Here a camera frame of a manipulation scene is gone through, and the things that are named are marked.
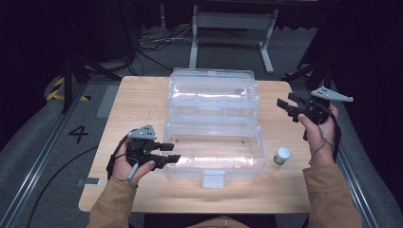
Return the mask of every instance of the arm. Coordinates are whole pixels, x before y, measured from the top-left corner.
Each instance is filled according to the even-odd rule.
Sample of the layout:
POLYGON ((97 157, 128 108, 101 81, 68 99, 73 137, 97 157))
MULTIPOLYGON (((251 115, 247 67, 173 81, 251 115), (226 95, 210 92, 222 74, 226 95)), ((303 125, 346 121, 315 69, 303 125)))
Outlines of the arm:
MULTIPOLYGON (((330 105, 330 110, 337 117, 336 108, 330 105)), ((311 202, 310 226, 362 227, 347 182, 333 160, 334 123, 329 118, 321 126, 326 135, 324 139, 319 127, 306 116, 300 114, 298 119, 307 130, 312 157, 311 167, 303 170, 311 202)))
MULTIPOLYGON (((116 157, 126 151, 128 140, 121 146, 116 157)), ((89 224, 87 227, 128 227, 133 200, 139 180, 154 167, 155 162, 149 161, 139 167, 131 180, 127 176, 131 171, 131 165, 125 159, 125 155, 115 161, 112 177, 89 212, 89 224)))

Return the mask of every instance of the hand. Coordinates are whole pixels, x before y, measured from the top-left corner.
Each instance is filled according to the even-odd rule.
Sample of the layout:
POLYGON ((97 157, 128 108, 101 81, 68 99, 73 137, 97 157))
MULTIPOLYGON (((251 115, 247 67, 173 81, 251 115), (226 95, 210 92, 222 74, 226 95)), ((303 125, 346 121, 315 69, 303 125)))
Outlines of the hand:
MULTIPOLYGON (((329 110, 335 115, 337 118, 337 109, 330 104, 329 110)), ((325 123, 321 125, 325 135, 326 141, 324 141, 322 134, 320 133, 320 129, 318 125, 311 122, 311 120, 306 117, 304 114, 299 114, 298 120, 302 123, 305 127, 307 132, 307 139, 309 144, 309 149, 311 151, 311 156, 314 156, 312 159, 312 166, 321 166, 327 164, 334 164, 335 161, 333 160, 333 151, 331 143, 335 138, 335 123, 333 123, 332 119, 329 117, 325 123)))
POLYGON ((126 156, 123 155, 126 152, 127 145, 130 143, 130 139, 126 139, 126 141, 122 144, 121 148, 119 148, 116 157, 119 157, 115 160, 115 165, 113 166, 112 177, 116 180, 122 181, 132 188, 136 188, 139 183, 140 178, 142 178, 145 174, 147 174, 154 167, 155 162, 149 161, 142 166, 140 166, 131 180, 127 180, 127 176, 130 173, 132 166, 127 162, 126 156))

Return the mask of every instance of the gray carpet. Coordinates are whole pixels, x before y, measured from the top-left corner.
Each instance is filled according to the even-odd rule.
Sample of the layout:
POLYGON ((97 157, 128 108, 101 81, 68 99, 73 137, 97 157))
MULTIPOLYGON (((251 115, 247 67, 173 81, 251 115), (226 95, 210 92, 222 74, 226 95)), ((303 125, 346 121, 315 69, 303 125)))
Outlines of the gray carpet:
MULTIPOLYGON (((297 64, 315 32, 314 29, 276 29, 268 48, 275 73, 268 75, 265 73, 257 48, 257 42, 260 41, 263 33, 246 31, 242 35, 235 36, 228 32, 207 31, 200 37, 198 67, 251 69, 255 72, 257 80, 279 80, 284 73, 297 70, 297 64)), ((183 40, 162 50, 145 52, 145 54, 166 67, 187 67, 190 42, 183 40)), ((170 70, 157 65, 143 55, 137 54, 137 56, 138 59, 132 64, 137 73, 146 76, 169 76, 171 73, 170 70)), ((104 66, 110 67, 113 64, 104 64, 104 66)), ((117 74, 132 75, 128 69, 120 70, 117 74)), ((30 193, 21 214, 17 217, 14 227, 26 226, 34 202, 50 177, 60 167, 74 156, 99 143, 118 85, 118 82, 112 82, 103 75, 92 75, 83 94, 90 96, 90 101, 78 102, 73 107, 54 145, 50 160, 30 193), (68 133, 79 126, 84 126, 88 135, 83 136, 77 143, 78 137, 68 133)), ((48 95, 52 87, 53 82, 49 84, 47 91, 44 91, 44 96, 48 95)), ((303 92, 298 84, 292 84, 292 88, 294 91, 303 92)), ((348 113, 343 104, 336 103, 336 106, 340 110, 339 124, 343 133, 341 146, 354 169, 378 226, 403 227, 403 218, 397 203, 368 160, 350 123, 348 113)), ((18 131, 0 153, 0 215, 2 217, 21 186, 24 176, 47 143, 53 126, 63 116, 60 114, 62 108, 63 101, 48 101, 48 104, 18 131)), ((76 182, 87 176, 95 152, 96 150, 92 150, 73 161, 56 176, 41 198, 30 227, 86 227, 88 213, 78 209, 83 186, 76 186, 76 182)), ((300 227, 305 218, 306 215, 277 215, 278 227, 300 227)), ((137 228, 143 227, 143 214, 133 213, 130 220, 137 228)))

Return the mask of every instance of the bottle cap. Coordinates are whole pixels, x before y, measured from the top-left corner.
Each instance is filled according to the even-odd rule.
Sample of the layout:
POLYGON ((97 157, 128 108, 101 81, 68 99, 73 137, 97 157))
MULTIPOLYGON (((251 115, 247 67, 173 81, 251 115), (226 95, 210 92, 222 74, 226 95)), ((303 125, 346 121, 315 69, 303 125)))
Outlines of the bottle cap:
POLYGON ((283 159, 283 160, 287 160, 290 158, 290 150, 288 150, 285 147, 282 147, 278 150, 278 156, 283 159))

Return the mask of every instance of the black curtain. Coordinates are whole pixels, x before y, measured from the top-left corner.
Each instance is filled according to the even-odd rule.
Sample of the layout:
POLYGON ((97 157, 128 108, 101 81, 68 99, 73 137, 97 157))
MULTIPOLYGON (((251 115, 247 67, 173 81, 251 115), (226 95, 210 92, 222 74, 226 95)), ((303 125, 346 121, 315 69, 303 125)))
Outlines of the black curtain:
POLYGON ((61 41, 35 1, 0 3, 0 150, 46 104, 45 88, 60 73, 61 41))
POLYGON ((332 56, 338 91, 355 98, 345 104, 355 131, 402 209, 402 13, 392 1, 347 2, 326 17, 303 63, 332 56))

